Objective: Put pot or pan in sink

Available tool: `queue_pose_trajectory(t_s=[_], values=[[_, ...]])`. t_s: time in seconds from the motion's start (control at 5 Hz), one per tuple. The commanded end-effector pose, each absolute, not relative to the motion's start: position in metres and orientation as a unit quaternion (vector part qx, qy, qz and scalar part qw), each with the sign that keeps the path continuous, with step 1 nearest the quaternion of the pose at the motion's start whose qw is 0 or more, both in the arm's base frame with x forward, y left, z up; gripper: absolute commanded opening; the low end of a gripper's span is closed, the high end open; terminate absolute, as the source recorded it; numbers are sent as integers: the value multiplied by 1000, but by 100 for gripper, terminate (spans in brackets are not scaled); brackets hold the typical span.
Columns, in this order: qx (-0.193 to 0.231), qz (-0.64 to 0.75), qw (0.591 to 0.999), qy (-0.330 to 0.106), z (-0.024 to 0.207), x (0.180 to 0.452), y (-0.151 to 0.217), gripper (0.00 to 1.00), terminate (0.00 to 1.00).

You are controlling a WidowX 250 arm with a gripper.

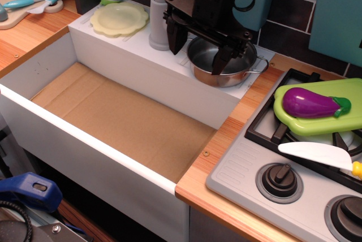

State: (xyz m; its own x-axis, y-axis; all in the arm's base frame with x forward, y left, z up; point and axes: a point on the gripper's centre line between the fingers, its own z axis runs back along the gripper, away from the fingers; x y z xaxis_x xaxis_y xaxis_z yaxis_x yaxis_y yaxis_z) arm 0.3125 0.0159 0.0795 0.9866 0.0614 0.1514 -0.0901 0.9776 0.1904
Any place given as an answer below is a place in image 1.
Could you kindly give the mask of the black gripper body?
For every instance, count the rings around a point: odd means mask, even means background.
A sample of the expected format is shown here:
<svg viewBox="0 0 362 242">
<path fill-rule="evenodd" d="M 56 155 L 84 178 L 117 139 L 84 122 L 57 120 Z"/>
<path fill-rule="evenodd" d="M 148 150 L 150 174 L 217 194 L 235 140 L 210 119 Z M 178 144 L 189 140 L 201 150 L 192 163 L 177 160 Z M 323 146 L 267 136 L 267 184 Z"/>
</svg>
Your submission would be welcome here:
<svg viewBox="0 0 362 242">
<path fill-rule="evenodd" d="M 252 39 L 251 32 L 234 17 L 229 0 L 165 0 L 169 16 L 195 34 L 217 46 L 230 45 L 239 50 Z"/>
</svg>

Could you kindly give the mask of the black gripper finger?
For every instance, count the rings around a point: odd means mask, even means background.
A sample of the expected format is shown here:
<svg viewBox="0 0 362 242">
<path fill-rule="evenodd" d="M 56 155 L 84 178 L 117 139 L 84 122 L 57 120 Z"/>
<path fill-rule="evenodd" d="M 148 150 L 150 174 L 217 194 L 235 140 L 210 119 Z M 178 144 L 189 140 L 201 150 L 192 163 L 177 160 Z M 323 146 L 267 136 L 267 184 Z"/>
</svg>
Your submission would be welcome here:
<svg viewBox="0 0 362 242">
<path fill-rule="evenodd" d="M 238 48 L 223 45 L 218 48 L 212 63 L 212 75 L 220 75 L 230 60 L 237 58 L 240 54 Z"/>
<path fill-rule="evenodd" d="M 166 20 L 167 24 L 167 38 L 169 42 L 170 51 L 176 55 L 180 52 L 188 37 L 188 31 L 186 27 L 178 23 L 171 16 Z"/>
</svg>

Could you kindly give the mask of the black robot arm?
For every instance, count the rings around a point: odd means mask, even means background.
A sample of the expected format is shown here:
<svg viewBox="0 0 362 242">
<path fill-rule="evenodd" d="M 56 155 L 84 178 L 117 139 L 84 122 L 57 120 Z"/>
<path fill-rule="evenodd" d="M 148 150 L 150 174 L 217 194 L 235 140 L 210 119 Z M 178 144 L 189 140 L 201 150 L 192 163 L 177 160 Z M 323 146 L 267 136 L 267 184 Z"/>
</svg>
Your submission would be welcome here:
<svg viewBox="0 0 362 242">
<path fill-rule="evenodd" d="M 165 0 L 163 18 L 167 24 L 169 48 L 177 54 L 189 33 L 218 46 L 212 75 L 219 75 L 228 62 L 246 51 L 252 35 L 234 17 L 233 11 L 248 11 L 254 6 L 237 7 L 235 0 Z"/>
</svg>

